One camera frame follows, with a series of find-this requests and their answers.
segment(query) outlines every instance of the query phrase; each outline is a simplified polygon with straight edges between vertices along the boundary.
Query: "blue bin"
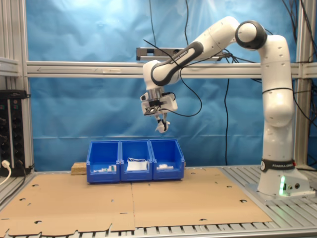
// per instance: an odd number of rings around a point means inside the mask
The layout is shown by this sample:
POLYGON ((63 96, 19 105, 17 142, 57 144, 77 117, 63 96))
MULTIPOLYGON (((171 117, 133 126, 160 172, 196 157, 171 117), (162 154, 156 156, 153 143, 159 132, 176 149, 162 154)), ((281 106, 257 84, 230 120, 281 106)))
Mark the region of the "blue bin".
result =
POLYGON ((184 178, 185 159, 176 139, 150 140, 153 155, 153 179, 184 178), (173 166, 173 169, 158 170, 161 164, 173 166))
POLYGON ((119 141, 92 141, 87 156, 87 182, 120 181, 120 143, 119 141), (96 172, 116 166, 116 171, 96 172))
POLYGON ((121 181, 143 181, 153 179, 153 163, 150 142, 148 140, 123 140, 120 143, 121 181), (127 171, 128 158, 145 159, 148 162, 148 170, 127 171))

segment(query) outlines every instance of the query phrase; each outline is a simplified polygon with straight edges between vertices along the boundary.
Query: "wooden block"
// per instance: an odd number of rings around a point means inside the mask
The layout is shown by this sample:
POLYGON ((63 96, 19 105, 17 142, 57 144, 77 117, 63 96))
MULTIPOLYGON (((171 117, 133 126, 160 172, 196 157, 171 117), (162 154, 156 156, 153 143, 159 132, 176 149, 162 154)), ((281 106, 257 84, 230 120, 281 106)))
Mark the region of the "wooden block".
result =
POLYGON ((86 162, 75 163, 71 167, 71 175, 85 175, 86 171, 86 162))

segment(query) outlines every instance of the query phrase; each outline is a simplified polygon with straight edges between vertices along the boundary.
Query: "blue curtain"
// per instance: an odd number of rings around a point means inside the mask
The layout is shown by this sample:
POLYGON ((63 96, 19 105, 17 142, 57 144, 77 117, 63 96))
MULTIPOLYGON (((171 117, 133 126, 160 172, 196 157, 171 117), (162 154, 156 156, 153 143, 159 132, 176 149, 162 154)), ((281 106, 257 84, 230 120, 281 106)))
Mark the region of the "blue curtain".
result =
MULTIPOLYGON (((148 0, 27 0, 29 60, 135 62, 136 47, 154 42, 148 0)), ((151 0, 159 47, 185 47, 185 0, 151 0)), ((290 17, 276 0, 188 0, 187 36, 194 40, 225 16, 253 19, 284 36, 295 61, 290 17)), ((231 45, 236 56, 259 62, 257 52, 231 45)), ((224 165, 226 79, 187 79, 203 101, 195 117, 168 115, 166 134, 142 115, 143 79, 30 78, 35 168, 69 170, 86 160, 91 140, 177 138, 187 166, 224 165)), ((198 99, 181 82, 167 87, 178 112, 195 113, 198 99)), ((259 164, 263 143, 261 84, 230 81, 228 163, 259 164)))

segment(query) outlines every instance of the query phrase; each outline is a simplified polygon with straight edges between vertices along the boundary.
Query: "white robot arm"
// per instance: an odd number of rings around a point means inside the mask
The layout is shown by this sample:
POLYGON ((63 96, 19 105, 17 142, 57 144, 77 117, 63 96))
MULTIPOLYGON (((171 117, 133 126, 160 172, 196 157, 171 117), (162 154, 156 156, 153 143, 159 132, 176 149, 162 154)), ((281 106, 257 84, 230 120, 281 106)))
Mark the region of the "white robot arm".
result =
POLYGON ((265 120, 258 191, 274 197, 312 193, 308 179, 295 168, 292 157, 294 103, 288 45, 282 36, 268 36, 255 21, 239 24, 233 17, 225 17, 173 59, 144 64, 147 93, 140 98, 143 114, 155 116, 159 132, 167 131, 167 113, 176 111, 177 103, 173 94, 164 93, 163 86, 176 83, 180 69, 189 62, 214 56, 234 42, 243 48, 257 50, 261 56, 265 120))

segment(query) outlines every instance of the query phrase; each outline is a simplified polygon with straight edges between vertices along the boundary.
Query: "green light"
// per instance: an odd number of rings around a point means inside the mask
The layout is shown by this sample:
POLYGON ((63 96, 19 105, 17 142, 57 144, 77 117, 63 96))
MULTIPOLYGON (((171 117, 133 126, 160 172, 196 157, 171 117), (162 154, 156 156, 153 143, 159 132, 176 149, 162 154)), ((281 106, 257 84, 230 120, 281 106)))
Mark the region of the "green light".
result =
POLYGON ((281 195, 281 196, 283 195, 284 182, 285 182, 285 176, 282 176, 281 184, 280 184, 280 187, 279 187, 279 195, 281 195))

